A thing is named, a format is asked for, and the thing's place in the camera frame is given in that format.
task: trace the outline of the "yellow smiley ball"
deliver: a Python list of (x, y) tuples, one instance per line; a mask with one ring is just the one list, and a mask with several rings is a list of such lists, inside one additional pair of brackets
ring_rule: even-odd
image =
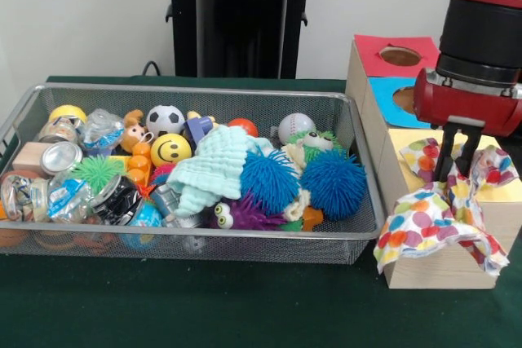
[(156, 139), (150, 149), (150, 157), (156, 167), (165, 163), (177, 163), (191, 156), (190, 145), (180, 134), (164, 134)]

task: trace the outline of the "circular hole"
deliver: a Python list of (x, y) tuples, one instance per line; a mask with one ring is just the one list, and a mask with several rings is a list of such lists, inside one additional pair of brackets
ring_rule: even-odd
[(379, 54), (389, 64), (400, 67), (411, 67), (421, 61), (421, 55), (416, 51), (401, 46), (387, 46)]
[(395, 105), (405, 110), (406, 112), (415, 114), (414, 88), (410, 86), (397, 90), (395, 93), (393, 93), (393, 102), (395, 102)]

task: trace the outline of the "wire mesh bin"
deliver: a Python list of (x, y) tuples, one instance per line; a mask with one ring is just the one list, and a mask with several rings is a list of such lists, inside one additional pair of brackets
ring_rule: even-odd
[[(272, 127), (286, 115), (303, 112), (318, 130), (333, 130), (339, 142), (357, 155), (368, 174), (368, 189), (354, 216), (325, 221), (312, 232), (3, 221), (0, 253), (352, 264), (383, 225), (383, 207), (361, 121), (355, 103), (345, 95), (48, 83), (28, 91), (0, 129), (2, 174), (11, 168), (21, 147), (35, 140), (49, 113), (63, 104), (77, 105), (85, 112), (104, 108), (121, 117), (135, 108), (147, 112), (171, 104), (183, 112), (214, 116), (219, 123), (250, 118), (262, 137), (269, 137)], [(2, 238), (18, 238), (17, 245), (1, 247), (13, 242)]]

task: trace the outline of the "green table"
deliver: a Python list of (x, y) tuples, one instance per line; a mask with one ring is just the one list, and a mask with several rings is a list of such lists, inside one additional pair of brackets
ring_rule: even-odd
[[(343, 90), (342, 81), (52, 81)], [(522, 243), (491, 291), (391, 291), (353, 266), (1, 256), (2, 346), (522, 346)]]

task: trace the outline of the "polka dot cloth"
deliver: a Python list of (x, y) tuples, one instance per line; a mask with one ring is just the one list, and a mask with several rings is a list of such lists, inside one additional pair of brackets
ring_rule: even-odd
[[(462, 146), (455, 146), (454, 159), (461, 150)], [(396, 202), (374, 249), (378, 271), (382, 273), (385, 265), (399, 257), (425, 257), (459, 243), (484, 271), (499, 275), (509, 261), (502, 246), (485, 229), (476, 193), (518, 178), (511, 158), (503, 150), (489, 146), (475, 153), (470, 178), (460, 175), (453, 165), (447, 183), (434, 183), (439, 151), (436, 140), (425, 139), (400, 152), (410, 169), (427, 184)]]

